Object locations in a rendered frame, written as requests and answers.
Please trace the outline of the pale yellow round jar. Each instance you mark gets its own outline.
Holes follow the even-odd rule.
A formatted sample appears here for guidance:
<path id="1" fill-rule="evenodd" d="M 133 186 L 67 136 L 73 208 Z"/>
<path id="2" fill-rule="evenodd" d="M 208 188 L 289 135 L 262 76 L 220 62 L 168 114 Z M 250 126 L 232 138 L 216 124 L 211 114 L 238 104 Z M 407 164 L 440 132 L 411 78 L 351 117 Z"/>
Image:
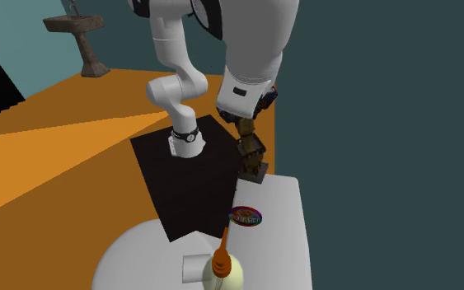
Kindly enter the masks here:
<path id="1" fill-rule="evenodd" d="M 233 256 L 231 258 L 231 272 L 225 278 L 216 276 L 212 269 L 212 260 L 204 267 L 202 284 L 204 290 L 243 290 L 243 270 L 239 261 Z"/>

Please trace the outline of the multicoloured oval disc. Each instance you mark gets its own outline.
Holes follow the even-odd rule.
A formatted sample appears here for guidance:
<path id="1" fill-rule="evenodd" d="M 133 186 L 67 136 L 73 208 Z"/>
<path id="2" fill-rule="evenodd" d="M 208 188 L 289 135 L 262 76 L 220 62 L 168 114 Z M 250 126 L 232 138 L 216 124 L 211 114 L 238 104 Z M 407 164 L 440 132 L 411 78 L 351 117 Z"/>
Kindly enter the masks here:
<path id="1" fill-rule="evenodd" d="M 228 218 L 233 223 L 242 227 L 255 227 L 262 223 L 262 214 L 251 207 L 236 206 L 231 208 Z"/>

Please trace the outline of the brown pedestal sink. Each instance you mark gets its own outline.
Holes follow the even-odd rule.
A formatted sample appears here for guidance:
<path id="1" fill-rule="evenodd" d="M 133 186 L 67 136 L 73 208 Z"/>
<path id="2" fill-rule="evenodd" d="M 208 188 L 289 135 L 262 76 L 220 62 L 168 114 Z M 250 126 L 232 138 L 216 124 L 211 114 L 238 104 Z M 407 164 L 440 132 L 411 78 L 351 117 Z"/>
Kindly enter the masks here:
<path id="1" fill-rule="evenodd" d="M 66 0 L 68 10 L 74 10 L 74 15 L 62 15 L 45 18 L 43 23 L 48 32 L 72 34 L 77 42 L 82 58 L 82 77 L 102 77 L 110 70 L 96 56 L 93 51 L 87 32 L 105 26 L 103 18 L 98 15 L 82 15 L 77 7 L 77 0 Z"/>

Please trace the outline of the orange honey dipper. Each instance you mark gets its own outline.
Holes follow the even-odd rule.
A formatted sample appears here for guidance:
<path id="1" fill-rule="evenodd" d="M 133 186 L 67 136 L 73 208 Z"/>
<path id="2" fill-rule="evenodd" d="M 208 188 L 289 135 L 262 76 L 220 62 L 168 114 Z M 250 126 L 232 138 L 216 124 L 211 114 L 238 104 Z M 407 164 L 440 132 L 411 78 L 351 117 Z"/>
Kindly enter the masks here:
<path id="1" fill-rule="evenodd" d="M 232 259 L 227 252 L 227 233 L 228 227 L 225 227 L 220 246 L 212 258 L 212 271 L 217 278 L 226 278 L 232 271 Z"/>

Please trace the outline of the brown figure on dark base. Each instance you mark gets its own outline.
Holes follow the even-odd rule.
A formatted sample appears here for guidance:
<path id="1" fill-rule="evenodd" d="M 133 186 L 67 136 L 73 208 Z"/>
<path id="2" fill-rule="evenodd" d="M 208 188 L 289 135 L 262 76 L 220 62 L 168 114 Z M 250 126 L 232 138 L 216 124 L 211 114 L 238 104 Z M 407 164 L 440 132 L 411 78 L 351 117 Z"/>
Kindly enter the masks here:
<path id="1" fill-rule="evenodd" d="M 237 140 L 237 149 L 241 154 L 239 178 L 261 184 L 269 165 L 263 162 L 266 148 L 255 134 L 254 120 L 240 118 L 235 125 L 240 135 Z"/>

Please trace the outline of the white cylinder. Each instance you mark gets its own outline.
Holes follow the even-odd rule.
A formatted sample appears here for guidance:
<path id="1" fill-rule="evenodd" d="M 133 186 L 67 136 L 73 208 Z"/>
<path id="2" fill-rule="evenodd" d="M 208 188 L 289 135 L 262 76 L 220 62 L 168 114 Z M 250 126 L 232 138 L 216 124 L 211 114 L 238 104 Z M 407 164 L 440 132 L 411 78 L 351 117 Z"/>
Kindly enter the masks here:
<path id="1" fill-rule="evenodd" d="M 204 269 L 211 258 L 211 254 L 184 255 L 182 259 L 182 283 L 203 282 Z"/>

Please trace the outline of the dark robot stand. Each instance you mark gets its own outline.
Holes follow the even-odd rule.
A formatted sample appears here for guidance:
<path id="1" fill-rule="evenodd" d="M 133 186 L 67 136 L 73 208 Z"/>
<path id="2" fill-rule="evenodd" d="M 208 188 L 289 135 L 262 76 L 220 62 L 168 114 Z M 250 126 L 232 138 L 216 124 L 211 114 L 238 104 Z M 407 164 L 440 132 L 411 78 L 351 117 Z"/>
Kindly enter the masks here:
<path id="1" fill-rule="evenodd" d="M 205 141 L 196 157 L 171 155 L 170 128 L 132 138 L 131 144 L 168 241 L 191 232 L 220 239 L 237 188 L 241 154 L 236 139 L 212 116 L 197 119 Z"/>

